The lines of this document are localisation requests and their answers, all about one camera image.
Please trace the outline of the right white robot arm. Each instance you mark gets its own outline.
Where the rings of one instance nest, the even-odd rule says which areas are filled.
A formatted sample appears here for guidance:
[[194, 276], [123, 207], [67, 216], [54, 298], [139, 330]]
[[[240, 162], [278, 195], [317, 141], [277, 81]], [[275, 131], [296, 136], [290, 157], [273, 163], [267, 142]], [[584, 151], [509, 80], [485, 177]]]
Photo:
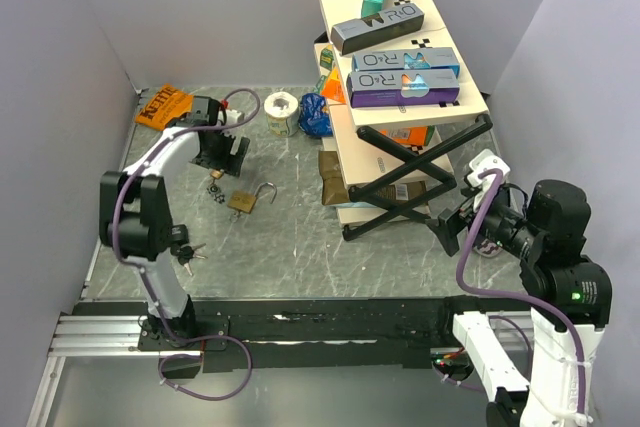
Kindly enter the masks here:
[[[585, 192], [560, 180], [541, 180], [523, 212], [512, 209], [500, 186], [490, 181], [480, 206], [466, 200], [456, 211], [428, 221], [448, 255], [459, 257], [456, 281], [476, 300], [525, 303], [533, 323], [531, 373], [513, 365], [489, 315], [463, 309], [437, 320], [438, 337], [466, 350], [488, 398], [489, 426], [587, 426], [590, 382], [596, 351], [609, 322], [612, 284], [607, 272], [582, 249], [591, 216]], [[464, 280], [476, 236], [495, 242], [520, 263], [522, 292], [480, 289]]]

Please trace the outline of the small brass padlock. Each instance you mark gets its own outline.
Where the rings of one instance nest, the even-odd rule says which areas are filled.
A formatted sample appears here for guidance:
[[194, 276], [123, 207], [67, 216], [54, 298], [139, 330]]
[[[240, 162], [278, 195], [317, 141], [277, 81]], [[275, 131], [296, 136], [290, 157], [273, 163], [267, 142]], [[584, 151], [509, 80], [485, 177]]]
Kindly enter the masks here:
[[219, 180], [224, 176], [224, 171], [223, 170], [212, 170], [210, 172], [210, 177], [213, 180]]

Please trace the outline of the large brass padlock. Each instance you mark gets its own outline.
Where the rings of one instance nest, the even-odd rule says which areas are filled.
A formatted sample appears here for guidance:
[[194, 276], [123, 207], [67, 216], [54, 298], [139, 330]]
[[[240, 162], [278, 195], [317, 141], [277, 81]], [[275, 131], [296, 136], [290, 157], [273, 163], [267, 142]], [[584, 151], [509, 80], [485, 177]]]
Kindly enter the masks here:
[[271, 182], [263, 182], [259, 184], [253, 193], [245, 191], [234, 191], [231, 195], [230, 200], [228, 201], [228, 207], [232, 211], [231, 217], [233, 219], [236, 219], [243, 214], [249, 215], [253, 211], [260, 197], [260, 194], [265, 189], [271, 192], [271, 198], [269, 202], [273, 203], [277, 196], [277, 187]]

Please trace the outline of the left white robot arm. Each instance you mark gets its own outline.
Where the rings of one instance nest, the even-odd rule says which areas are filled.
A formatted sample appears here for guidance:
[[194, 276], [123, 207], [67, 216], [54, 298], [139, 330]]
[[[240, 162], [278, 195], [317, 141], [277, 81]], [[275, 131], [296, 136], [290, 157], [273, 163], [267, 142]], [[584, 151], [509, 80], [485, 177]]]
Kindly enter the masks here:
[[262, 102], [250, 88], [222, 100], [204, 98], [172, 118], [159, 140], [121, 171], [100, 180], [99, 239], [118, 262], [131, 268], [146, 295], [147, 322], [154, 334], [177, 349], [198, 342], [193, 301], [172, 266], [174, 227], [167, 182], [197, 160], [211, 160], [216, 137], [241, 127], [260, 112]]

